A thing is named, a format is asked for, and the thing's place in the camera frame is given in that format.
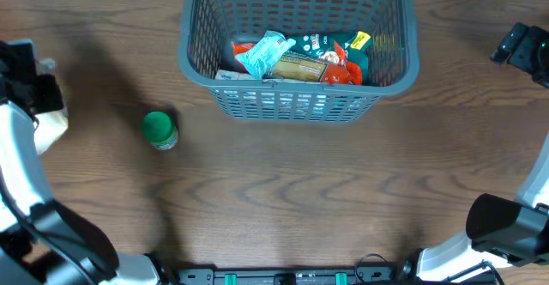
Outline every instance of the red package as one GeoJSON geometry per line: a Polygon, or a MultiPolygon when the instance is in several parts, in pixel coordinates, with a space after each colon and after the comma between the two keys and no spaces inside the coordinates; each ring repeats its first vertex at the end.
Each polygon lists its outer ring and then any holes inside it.
{"type": "Polygon", "coordinates": [[[362,85],[362,69],[360,66],[353,62],[347,61],[345,64],[345,68],[351,73],[351,76],[353,76],[353,84],[362,85]]]}
{"type": "Polygon", "coordinates": [[[234,60],[240,65],[242,66],[242,69],[245,70],[246,68],[242,65],[242,63],[240,63],[238,60],[237,60],[237,54],[240,54],[240,53],[246,53],[247,51],[249,51],[251,48],[254,47],[254,43],[243,43],[243,44],[235,44],[234,42],[231,42],[232,44],[232,55],[234,56],[234,60]]]}
{"type": "Polygon", "coordinates": [[[341,48],[340,44],[338,44],[336,41],[334,41],[334,51],[325,52],[318,58],[343,67],[345,67],[347,63],[347,55],[345,54],[345,49],[341,48]]]}
{"type": "Polygon", "coordinates": [[[359,82],[356,77],[353,76],[345,67],[337,66],[335,64],[329,64],[326,68],[323,78],[320,82],[327,82],[330,85],[333,84],[355,84],[361,85],[362,80],[359,82]]]}

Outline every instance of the yellow label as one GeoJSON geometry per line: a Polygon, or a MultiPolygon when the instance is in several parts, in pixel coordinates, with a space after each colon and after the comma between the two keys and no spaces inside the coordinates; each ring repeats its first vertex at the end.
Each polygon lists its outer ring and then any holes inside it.
{"type": "Polygon", "coordinates": [[[369,39],[370,39],[370,35],[368,35],[368,33],[358,32],[357,38],[355,38],[353,43],[351,44],[351,48],[360,50],[362,49],[362,46],[365,45],[369,39]]]}

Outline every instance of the food package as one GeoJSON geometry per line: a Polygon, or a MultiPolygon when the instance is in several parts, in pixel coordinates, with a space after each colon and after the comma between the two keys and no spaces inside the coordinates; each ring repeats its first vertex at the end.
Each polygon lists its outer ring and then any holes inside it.
{"type": "Polygon", "coordinates": [[[266,74],[267,78],[291,78],[304,82],[362,84],[344,67],[326,60],[286,52],[266,74]]]}
{"type": "Polygon", "coordinates": [[[366,84],[368,76],[368,57],[365,54],[372,39],[365,32],[340,32],[329,34],[306,34],[292,36],[294,45],[290,51],[320,58],[344,66],[356,78],[366,84]]]}
{"type": "Polygon", "coordinates": [[[246,53],[239,53],[236,59],[256,79],[263,75],[281,59],[282,54],[288,51],[295,40],[286,40],[284,35],[274,31],[267,31],[263,38],[246,53]]]}
{"type": "Polygon", "coordinates": [[[217,70],[215,74],[215,80],[259,80],[251,76],[250,74],[243,74],[236,71],[229,70],[217,70]]]}

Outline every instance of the wooden table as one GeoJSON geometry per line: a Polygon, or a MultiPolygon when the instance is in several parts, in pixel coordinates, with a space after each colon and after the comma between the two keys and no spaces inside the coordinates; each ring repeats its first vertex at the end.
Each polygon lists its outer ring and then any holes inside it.
{"type": "MultiPolygon", "coordinates": [[[[421,73],[349,126],[242,122],[176,60],[183,0],[0,0],[0,39],[55,58],[70,128],[43,156],[57,198],[122,252],[219,267],[400,260],[462,230],[484,192],[512,198],[539,153],[549,91],[490,62],[549,0],[415,0],[421,73]],[[139,124],[176,108],[153,151],[139,124]]],[[[530,265],[508,284],[545,284],[530,265]]]]}

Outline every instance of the green bottle cap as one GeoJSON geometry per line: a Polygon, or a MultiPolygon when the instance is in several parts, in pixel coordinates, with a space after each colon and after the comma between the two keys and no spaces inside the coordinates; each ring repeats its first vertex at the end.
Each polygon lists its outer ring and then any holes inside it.
{"type": "Polygon", "coordinates": [[[163,112],[151,112],[141,123],[141,131],[151,143],[163,143],[170,139],[174,127],[170,117],[163,112]]]}

